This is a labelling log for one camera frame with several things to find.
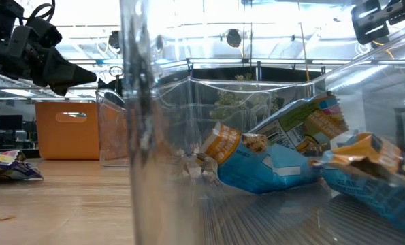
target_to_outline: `orange bin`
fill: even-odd
[[[40,157],[99,160],[96,103],[42,102],[35,111]]]

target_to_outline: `clear plastic bin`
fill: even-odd
[[[128,167],[126,112],[122,98],[110,89],[96,91],[99,162],[104,167]]]
[[[159,62],[166,45],[159,37],[171,31],[164,26],[173,24],[168,18],[174,13],[162,11],[170,9],[162,8],[167,4],[173,3],[121,1],[136,242],[405,244],[405,233],[322,180],[253,195],[202,173],[194,155],[218,121],[246,133],[278,108],[326,90],[338,98],[349,126],[331,141],[332,148],[369,131],[405,151],[405,35],[311,82],[185,76],[159,86],[161,78],[182,66],[192,72],[185,60],[173,67]],[[188,7],[187,14],[194,14]],[[186,54],[184,47],[169,45]],[[242,65],[206,62],[211,68]],[[222,101],[231,97],[233,101]]]

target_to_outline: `wooden tabletop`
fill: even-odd
[[[134,244],[129,174],[97,161],[42,161],[43,181],[0,184],[0,244]]]

